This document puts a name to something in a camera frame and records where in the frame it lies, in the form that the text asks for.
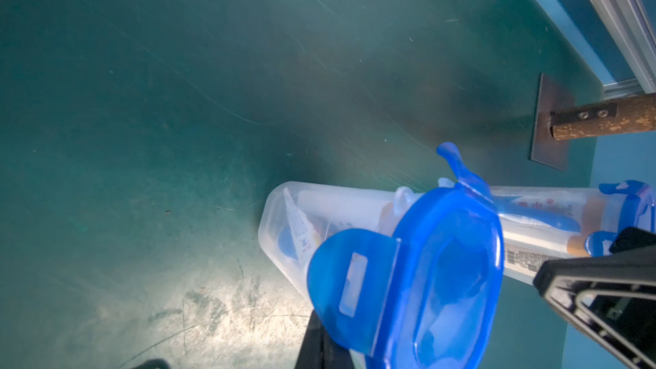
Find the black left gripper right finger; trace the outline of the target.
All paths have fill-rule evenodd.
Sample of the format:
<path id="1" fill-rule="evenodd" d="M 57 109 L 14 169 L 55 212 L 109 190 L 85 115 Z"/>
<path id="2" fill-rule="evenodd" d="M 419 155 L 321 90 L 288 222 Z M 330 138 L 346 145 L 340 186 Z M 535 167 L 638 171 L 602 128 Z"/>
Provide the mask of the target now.
<path id="1" fill-rule="evenodd" d="M 325 369 L 354 369 L 350 351 L 325 338 Z"/>

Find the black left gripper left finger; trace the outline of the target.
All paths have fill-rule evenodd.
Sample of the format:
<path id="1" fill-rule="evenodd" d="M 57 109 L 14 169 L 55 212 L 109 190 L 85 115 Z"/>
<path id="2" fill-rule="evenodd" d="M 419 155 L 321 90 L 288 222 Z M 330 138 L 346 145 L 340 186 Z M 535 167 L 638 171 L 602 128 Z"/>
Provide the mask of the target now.
<path id="1" fill-rule="evenodd" d="M 295 369 L 324 369 L 326 330 L 318 314 L 313 311 L 302 340 L 302 346 L 295 363 Z"/>

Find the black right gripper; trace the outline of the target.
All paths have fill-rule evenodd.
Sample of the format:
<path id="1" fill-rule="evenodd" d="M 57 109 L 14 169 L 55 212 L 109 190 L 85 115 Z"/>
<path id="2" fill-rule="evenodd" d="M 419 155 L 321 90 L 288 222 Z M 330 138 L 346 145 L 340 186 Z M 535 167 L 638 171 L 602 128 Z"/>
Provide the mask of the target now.
<path id="1" fill-rule="evenodd" d="M 546 261 L 533 286 L 628 368 L 655 367 L 655 235 L 629 227 L 609 256 Z"/>

